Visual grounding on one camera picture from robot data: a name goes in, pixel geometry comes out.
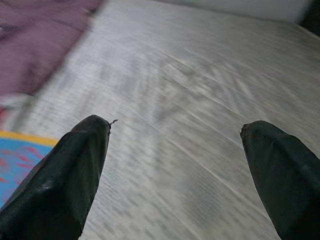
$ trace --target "purple blanket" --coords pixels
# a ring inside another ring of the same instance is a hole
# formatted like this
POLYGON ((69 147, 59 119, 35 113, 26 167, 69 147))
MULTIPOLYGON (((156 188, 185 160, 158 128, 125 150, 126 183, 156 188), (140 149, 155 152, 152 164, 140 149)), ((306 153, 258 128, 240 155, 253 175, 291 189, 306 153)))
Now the purple blanket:
POLYGON ((0 0, 0 96, 33 94, 103 0, 0 0))

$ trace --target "yellow border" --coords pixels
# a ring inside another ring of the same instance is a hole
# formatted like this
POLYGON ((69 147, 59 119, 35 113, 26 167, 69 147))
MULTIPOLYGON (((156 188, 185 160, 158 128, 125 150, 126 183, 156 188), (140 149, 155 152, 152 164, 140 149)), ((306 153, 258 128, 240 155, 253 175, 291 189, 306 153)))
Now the yellow border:
POLYGON ((54 146, 58 142, 57 140, 50 139, 50 138, 24 135, 24 134, 10 132, 10 131, 0 131, 0 138, 20 140, 20 141, 31 142, 34 144, 45 145, 45 146, 54 146))

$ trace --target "purple fabric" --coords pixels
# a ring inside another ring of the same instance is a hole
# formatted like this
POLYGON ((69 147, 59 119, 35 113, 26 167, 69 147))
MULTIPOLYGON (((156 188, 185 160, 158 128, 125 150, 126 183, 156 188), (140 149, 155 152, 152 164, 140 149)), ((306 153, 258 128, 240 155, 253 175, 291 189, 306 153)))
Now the purple fabric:
POLYGON ((0 0, 0 96, 33 94, 103 0, 0 0))

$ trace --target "white wall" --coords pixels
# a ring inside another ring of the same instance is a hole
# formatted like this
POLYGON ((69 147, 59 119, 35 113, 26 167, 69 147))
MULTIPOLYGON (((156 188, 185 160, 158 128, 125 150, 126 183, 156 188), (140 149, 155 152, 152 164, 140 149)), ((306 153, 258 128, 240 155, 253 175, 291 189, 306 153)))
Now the white wall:
POLYGON ((203 8, 298 23, 312 0, 165 0, 203 8))

